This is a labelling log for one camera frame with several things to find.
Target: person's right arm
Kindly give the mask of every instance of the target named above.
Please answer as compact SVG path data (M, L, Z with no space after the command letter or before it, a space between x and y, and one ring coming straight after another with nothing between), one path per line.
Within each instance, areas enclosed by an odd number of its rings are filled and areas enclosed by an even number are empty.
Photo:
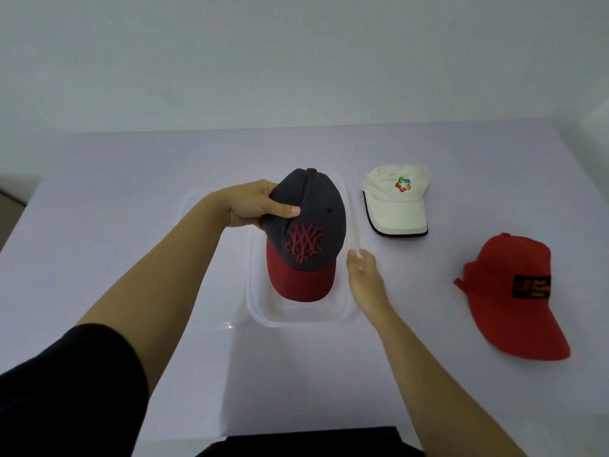
M507 433L459 386L393 310L375 257L347 256L349 285L377 330L425 454L526 457Z

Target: table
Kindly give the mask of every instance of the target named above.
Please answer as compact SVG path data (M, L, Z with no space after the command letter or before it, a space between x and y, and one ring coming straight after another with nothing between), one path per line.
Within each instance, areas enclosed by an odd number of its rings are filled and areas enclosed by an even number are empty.
M0 370L72 326L171 229L192 190L315 167L344 178L361 245L377 255L397 311L491 414L609 411L609 208L549 121L82 134L68 145L0 253ZM427 237L370 229L361 181L380 164L430 169ZM551 307L570 359L514 358L476 329L453 279L503 231L552 250ZM140 437L408 421L377 335L358 313L312 328L250 321L187 331Z

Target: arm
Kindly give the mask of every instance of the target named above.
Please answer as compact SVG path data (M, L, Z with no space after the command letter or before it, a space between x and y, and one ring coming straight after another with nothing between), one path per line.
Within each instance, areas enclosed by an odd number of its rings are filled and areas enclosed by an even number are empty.
M78 322L104 324L125 337L142 363L150 394L186 328L224 228L259 226L265 213L300 214L298 207L269 199L275 186L260 180L209 194Z
M395 313L366 250L347 257L355 301L376 328L423 450L434 456L525 454L505 431L442 368L414 332Z

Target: baseball cap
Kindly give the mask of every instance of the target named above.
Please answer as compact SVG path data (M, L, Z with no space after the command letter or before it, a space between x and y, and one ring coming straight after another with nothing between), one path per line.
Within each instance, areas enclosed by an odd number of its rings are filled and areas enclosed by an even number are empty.
M278 184L270 198L300 207L296 218L261 218L271 284L288 300L321 300L332 288L336 257L345 241L346 214L340 193L315 168L299 168Z
M482 335L520 358L559 361L571 354L549 307L550 249L526 237L490 238L454 283L467 294Z
M385 165L363 179L368 221L381 236L420 237L428 233L423 195L429 170L416 165Z

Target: hand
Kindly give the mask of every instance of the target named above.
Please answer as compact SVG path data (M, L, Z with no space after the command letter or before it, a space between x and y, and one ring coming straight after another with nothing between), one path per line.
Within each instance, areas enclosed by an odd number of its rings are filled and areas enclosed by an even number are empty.
M238 184L213 192L227 212L226 225L230 227L253 224L262 229L260 217L265 214L282 218L294 218L300 215L300 207L278 203L269 198L277 187L276 183L258 180L252 183Z
M368 250L353 249L346 255L346 267L349 272L349 287L358 307L372 325L377 327L387 317L395 314L382 276L377 270L377 260Z

